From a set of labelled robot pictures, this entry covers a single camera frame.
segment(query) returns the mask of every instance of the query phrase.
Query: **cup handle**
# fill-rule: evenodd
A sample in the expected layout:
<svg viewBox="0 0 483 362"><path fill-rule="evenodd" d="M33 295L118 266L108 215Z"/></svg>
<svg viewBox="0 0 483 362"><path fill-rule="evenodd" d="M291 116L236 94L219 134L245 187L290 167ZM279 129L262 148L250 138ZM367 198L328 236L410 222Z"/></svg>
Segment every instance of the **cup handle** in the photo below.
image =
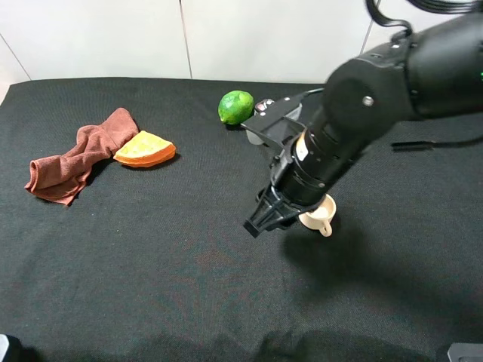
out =
<svg viewBox="0 0 483 362"><path fill-rule="evenodd" d="M322 221L322 223L323 223L323 226L322 226L322 229L320 229L320 233L325 237L331 236L332 235L331 224L327 220Z"/></svg>

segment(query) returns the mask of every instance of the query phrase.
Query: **black fabric surface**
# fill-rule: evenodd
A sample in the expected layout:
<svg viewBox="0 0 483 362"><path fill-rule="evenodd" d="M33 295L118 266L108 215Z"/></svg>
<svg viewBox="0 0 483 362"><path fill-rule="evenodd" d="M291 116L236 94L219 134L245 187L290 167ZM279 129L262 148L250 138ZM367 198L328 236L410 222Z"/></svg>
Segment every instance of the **black fabric surface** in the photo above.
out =
<svg viewBox="0 0 483 362"><path fill-rule="evenodd" d="M272 153L220 123L220 98L311 87L12 86L0 106L0 333L47 361L434 360L452 342L483 342L483 146L389 147L471 138L481 115L403 123L375 142L331 190L331 238L242 228ZM153 170L100 162L71 207L23 189L30 160L68 151L118 107L179 157Z"/></svg>

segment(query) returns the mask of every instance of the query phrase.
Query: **screw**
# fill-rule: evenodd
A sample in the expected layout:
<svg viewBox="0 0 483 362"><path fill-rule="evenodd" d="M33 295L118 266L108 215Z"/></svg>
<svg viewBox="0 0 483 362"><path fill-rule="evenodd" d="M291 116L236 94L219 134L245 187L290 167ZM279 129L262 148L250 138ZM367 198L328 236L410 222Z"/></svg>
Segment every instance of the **screw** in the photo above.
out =
<svg viewBox="0 0 483 362"><path fill-rule="evenodd" d="M367 107L371 107L374 104L374 100L372 99L372 97L365 96L364 98L362 98L362 104Z"/></svg>

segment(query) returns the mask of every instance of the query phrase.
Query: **white wall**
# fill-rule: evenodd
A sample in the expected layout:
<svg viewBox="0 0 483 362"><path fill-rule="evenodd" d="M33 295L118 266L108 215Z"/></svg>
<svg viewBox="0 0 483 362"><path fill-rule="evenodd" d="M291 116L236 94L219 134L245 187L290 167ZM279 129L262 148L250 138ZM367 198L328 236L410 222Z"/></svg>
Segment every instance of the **white wall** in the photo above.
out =
<svg viewBox="0 0 483 362"><path fill-rule="evenodd" d="M28 81L29 76L15 59L7 43L0 37L0 103L7 93L10 84Z"/></svg>
<svg viewBox="0 0 483 362"><path fill-rule="evenodd" d="M363 0L183 0L192 75L324 82L362 49Z"/></svg>
<svg viewBox="0 0 483 362"><path fill-rule="evenodd" d="M426 13L425 11L414 7L407 0L381 0L379 9L384 15L391 17L392 19L408 20L415 32L420 32L430 26L443 23L454 17L451 15ZM402 28L400 27L383 28L377 24L373 24L368 41L365 44L365 51L369 51L371 48L374 48L379 44L388 42L391 35L397 33L397 31L401 29Z"/></svg>
<svg viewBox="0 0 483 362"><path fill-rule="evenodd" d="M448 17L382 0L416 30ZM100 76L323 82L397 31L364 0L0 0L6 84Z"/></svg>

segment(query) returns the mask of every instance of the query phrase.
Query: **black object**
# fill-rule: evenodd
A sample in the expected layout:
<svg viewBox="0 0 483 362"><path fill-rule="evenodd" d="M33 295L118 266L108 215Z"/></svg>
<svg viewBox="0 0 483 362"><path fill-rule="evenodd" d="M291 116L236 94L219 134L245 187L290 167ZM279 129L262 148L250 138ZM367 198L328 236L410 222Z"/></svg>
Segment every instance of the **black object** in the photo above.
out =
<svg viewBox="0 0 483 362"><path fill-rule="evenodd" d="M301 207L290 202L270 185L262 190L258 198L257 209L245 221L244 227L256 238L263 230L287 229L295 222L296 216L317 208L318 204Z"/></svg>
<svg viewBox="0 0 483 362"><path fill-rule="evenodd" d="M271 185L290 205L277 204L279 213L285 210L278 215L281 224L290 223L294 210L320 203L367 146L397 122L483 111L481 44L483 14L471 13L393 39L337 69L307 131L273 162ZM269 204L263 209L271 213ZM268 221L257 229L268 225L274 228Z"/></svg>
<svg viewBox="0 0 483 362"><path fill-rule="evenodd" d="M288 114L299 107L304 97L305 93L274 102L265 112L255 112L255 115L241 126L280 152L289 140L300 135L305 129L303 124L288 117Z"/></svg>
<svg viewBox="0 0 483 362"><path fill-rule="evenodd" d="M21 350L19 339L0 334L0 362L18 362Z"/></svg>

